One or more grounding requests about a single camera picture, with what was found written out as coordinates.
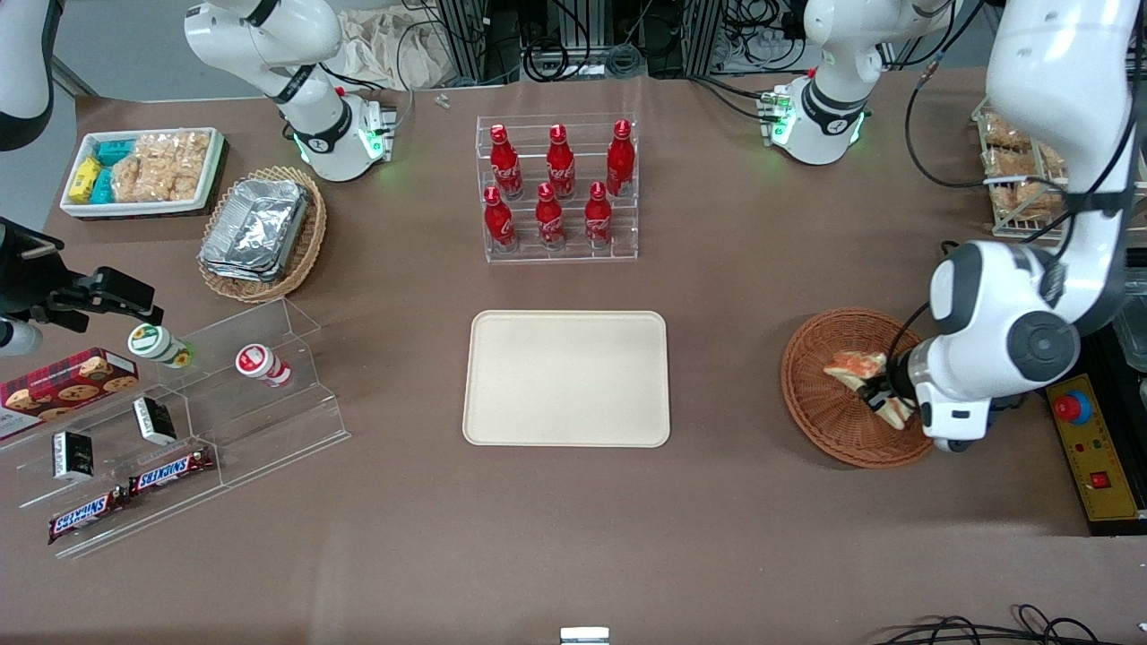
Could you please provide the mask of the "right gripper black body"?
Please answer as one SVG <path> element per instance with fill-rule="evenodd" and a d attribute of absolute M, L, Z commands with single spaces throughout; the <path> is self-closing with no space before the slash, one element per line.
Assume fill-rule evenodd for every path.
<path fill-rule="evenodd" d="M 1 219 L 1 314 L 28 322 L 32 310 L 69 286 L 69 270 L 60 256 L 63 242 Z"/>

